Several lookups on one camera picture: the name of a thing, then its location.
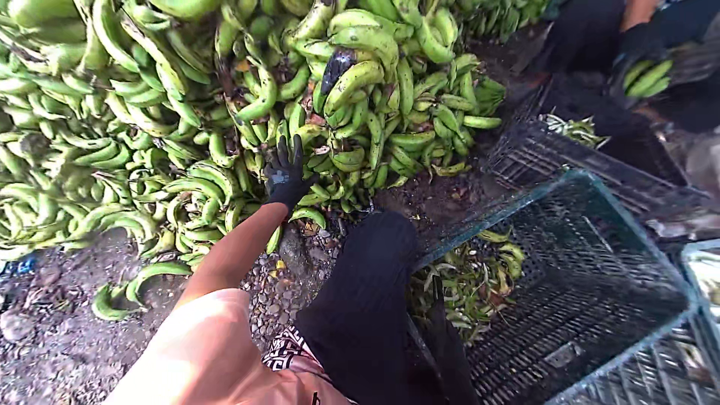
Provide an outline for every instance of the pile of plantains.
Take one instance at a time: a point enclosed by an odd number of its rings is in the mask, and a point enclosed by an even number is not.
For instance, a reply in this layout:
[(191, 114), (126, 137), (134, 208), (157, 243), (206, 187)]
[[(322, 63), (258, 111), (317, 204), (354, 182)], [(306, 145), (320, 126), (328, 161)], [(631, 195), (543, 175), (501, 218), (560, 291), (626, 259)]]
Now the pile of plantains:
[(10, 0), (0, 260), (120, 227), (145, 258), (179, 252), (144, 278), (189, 274), (259, 208), (265, 154), (296, 134), (320, 181), (293, 218), (322, 227), (318, 207), (351, 212), (422, 170), (468, 170), (505, 89), (456, 55), (445, 1)]

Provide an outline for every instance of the person's arm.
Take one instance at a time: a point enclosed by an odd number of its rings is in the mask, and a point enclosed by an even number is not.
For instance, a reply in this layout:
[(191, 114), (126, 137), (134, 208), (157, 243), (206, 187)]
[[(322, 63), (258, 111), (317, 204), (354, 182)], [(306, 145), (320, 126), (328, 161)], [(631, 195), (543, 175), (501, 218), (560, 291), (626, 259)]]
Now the person's arm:
[(650, 22), (658, 3), (659, 0), (627, 0), (620, 32), (625, 32), (638, 24)]
[(290, 162), (286, 143), (278, 142), (277, 152), (271, 153), (270, 164), (264, 169), (270, 198), (210, 249), (190, 277), (175, 309), (213, 291), (238, 287), (272, 233), (318, 180), (317, 176), (302, 179), (302, 140), (298, 135), (293, 138), (293, 146), (295, 153)]
[(281, 202), (263, 205), (220, 239), (190, 278), (175, 308), (213, 291), (239, 286), (287, 211)]

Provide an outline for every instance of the plastic crate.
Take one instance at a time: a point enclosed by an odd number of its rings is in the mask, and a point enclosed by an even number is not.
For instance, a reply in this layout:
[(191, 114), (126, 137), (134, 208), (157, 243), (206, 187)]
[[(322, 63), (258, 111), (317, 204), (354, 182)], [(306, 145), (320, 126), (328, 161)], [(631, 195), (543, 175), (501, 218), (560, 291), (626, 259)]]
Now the plastic crate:
[[(611, 139), (595, 150), (551, 132), (537, 116), (553, 110), (566, 120), (592, 115), (596, 133)], [(505, 122), (483, 170), (507, 188), (545, 182), (571, 166), (598, 175), (626, 208), (641, 217), (674, 213), (709, 199), (705, 192), (689, 187), (646, 118), (565, 76), (540, 86)]]
[(420, 269), (483, 229), (513, 227), (528, 258), (502, 311), (466, 351), (481, 404), (569, 398), (683, 323), (689, 284), (602, 182), (571, 171), (462, 224)]
[(715, 319), (715, 316), (713, 315), (713, 312), (710, 309), (713, 304), (704, 294), (701, 293), (700, 285), (697, 278), (695, 277), (695, 273), (688, 266), (687, 261), (687, 257), (689, 254), (700, 250), (710, 249), (715, 251), (719, 250), (720, 239), (696, 242), (685, 245), (685, 247), (680, 253), (680, 258), (677, 261), (679, 262), (679, 268), (682, 270), (683, 276), (685, 276), (685, 278), (690, 282), (693, 288), (695, 288), (695, 290), (698, 292), (698, 296), (700, 297), (698, 300), (700, 306), (700, 315), (705, 318), (704, 324), (710, 325), (705, 328), (705, 340), (708, 346), (708, 359), (710, 360), (709, 365), (711, 371), (715, 375), (716, 379), (718, 379), (718, 383), (720, 386), (720, 329), (718, 329), (716, 325), (717, 321)]
[[(558, 398), (556, 403), (718, 405), (720, 391), (711, 369), (716, 348), (707, 340), (711, 327), (698, 312), (618, 367), (583, 384), (572, 398)], [(689, 358), (688, 350), (697, 350), (702, 364)]]

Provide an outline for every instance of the person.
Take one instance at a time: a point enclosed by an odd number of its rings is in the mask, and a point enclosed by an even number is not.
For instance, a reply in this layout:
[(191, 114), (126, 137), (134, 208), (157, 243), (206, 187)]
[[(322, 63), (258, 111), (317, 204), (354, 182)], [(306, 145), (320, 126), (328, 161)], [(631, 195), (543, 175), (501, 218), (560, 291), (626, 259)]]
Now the person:
[(261, 357), (237, 288), (315, 179), (281, 141), (269, 199), (217, 242), (105, 404), (407, 404), (405, 285), (418, 250), (409, 220), (374, 213), (348, 235), (331, 276)]
[[(634, 100), (624, 97), (627, 71), (639, 61), (662, 61), (669, 49), (689, 41), (707, 41), (709, 34), (712, 42), (720, 41), (719, 12), (717, 0), (569, 0), (528, 70), (599, 71), (610, 78), (608, 94), (629, 106)], [(720, 110), (720, 47), (714, 52), (714, 74), (708, 72), (696, 84), (672, 83), (677, 89), (671, 87), (667, 97), (653, 104), (686, 130), (702, 132), (720, 124), (720, 117), (711, 113)], [(699, 67), (707, 69), (707, 64), (705, 59)]]

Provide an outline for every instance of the gloved hand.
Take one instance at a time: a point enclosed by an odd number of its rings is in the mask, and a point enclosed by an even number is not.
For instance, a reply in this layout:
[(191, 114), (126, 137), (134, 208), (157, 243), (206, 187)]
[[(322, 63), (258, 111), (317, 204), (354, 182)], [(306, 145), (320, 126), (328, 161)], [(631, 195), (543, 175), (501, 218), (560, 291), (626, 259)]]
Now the gloved hand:
[(609, 93), (616, 99), (624, 99), (623, 82), (625, 75), (640, 61), (661, 62), (667, 57), (667, 50), (657, 30), (651, 23), (638, 24), (625, 31), (620, 38), (618, 55), (613, 62)]
[(441, 385), (449, 405), (477, 405), (477, 394), (470, 383), (470, 366), (462, 340), (454, 326), (445, 319), (445, 303), (440, 277), (433, 276), (435, 301), (430, 307), (428, 346), (440, 369)]
[(295, 151), (292, 162), (288, 160), (287, 143), (282, 137), (277, 145), (277, 152), (272, 151), (270, 164), (265, 166), (263, 172), (268, 180), (265, 186), (268, 189), (269, 203), (283, 203), (287, 206), (288, 215), (300, 201), (302, 196), (307, 194), (310, 186), (318, 180), (315, 174), (308, 180), (302, 179), (302, 139), (295, 135), (292, 139)]

